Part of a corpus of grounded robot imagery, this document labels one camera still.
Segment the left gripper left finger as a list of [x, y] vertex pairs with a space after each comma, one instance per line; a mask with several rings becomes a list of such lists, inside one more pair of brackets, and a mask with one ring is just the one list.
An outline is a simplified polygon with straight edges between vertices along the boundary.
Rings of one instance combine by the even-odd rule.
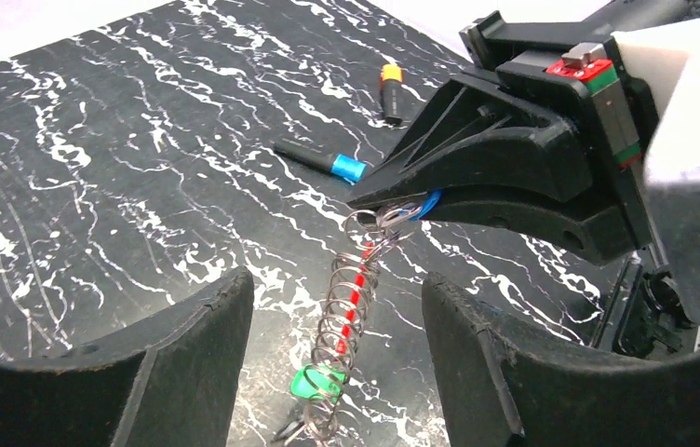
[[0, 361], [0, 446], [223, 446], [253, 302], [238, 267], [61, 356]]

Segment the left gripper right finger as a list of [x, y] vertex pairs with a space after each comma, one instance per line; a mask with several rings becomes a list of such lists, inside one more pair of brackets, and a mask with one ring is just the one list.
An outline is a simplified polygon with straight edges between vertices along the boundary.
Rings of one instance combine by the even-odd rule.
[[700, 352], [650, 361], [578, 345], [435, 272], [422, 309], [453, 446], [700, 446]]

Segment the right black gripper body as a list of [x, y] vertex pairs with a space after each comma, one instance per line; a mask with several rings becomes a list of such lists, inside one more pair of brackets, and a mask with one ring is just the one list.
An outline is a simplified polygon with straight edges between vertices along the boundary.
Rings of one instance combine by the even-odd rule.
[[511, 23], [494, 11], [459, 33], [474, 64], [494, 71], [507, 91], [572, 121], [588, 149], [594, 195], [620, 220], [592, 233], [627, 247], [652, 240], [633, 170], [657, 112], [651, 89], [627, 72], [613, 32], [658, 21], [655, 8], [602, 8], [560, 23]]

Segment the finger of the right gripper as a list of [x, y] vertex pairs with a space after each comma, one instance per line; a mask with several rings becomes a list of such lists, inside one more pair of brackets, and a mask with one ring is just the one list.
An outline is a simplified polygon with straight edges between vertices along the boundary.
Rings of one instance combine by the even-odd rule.
[[442, 206], [494, 199], [594, 209], [591, 91], [526, 64], [469, 69], [441, 86], [384, 161], [353, 187], [353, 209], [440, 191]]
[[452, 188], [426, 220], [502, 228], [558, 246], [595, 265], [609, 264], [640, 248], [624, 211], [592, 191], [567, 202], [510, 187]]

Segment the blue key tag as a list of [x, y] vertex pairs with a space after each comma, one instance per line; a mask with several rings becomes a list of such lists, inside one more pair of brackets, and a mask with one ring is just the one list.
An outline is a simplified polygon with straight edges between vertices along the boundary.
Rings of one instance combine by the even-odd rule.
[[424, 202], [418, 207], [418, 210], [409, 218], [410, 221], [418, 221], [422, 219], [436, 204], [442, 196], [441, 190], [435, 190], [426, 195]]

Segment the green key tag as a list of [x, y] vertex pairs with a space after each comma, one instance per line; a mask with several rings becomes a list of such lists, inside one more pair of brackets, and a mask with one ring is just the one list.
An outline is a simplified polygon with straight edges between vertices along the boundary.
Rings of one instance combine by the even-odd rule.
[[326, 365], [307, 364], [293, 377], [290, 392], [307, 400], [327, 400], [336, 403], [343, 393], [347, 374]]

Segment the metal keyring red grip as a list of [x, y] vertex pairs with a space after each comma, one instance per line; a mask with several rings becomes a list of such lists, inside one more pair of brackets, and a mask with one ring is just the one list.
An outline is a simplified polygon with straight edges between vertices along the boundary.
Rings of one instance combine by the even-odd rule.
[[336, 403], [297, 397], [303, 402], [303, 412], [279, 429], [274, 443], [286, 446], [305, 434], [324, 446], [338, 431], [339, 405], [355, 369], [359, 342], [367, 330], [381, 273], [380, 259], [410, 236], [405, 223], [419, 206], [411, 202], [380, 210], [356, 210], [344, 219], [343, 233], [352, 247], [337, 252], [331, 262], [322, 313], [305, 365], [326, 365], [342, 371], [347, 374], [347, 382]]

